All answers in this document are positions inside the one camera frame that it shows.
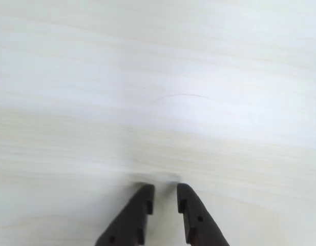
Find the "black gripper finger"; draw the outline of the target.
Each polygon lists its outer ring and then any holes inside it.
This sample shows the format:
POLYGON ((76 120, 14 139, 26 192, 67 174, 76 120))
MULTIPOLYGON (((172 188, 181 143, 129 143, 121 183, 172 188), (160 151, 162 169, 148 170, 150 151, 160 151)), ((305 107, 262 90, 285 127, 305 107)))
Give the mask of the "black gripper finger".
POLYGON ((96 245, 145 245, 148 216, 153 214, 155 186, 144 184, 98 237, 96 245))
POLYGON ((200 197, 186 183, 177 184, 178 212, 183 215, 185 241, 195 246, 229 246, 200 197))

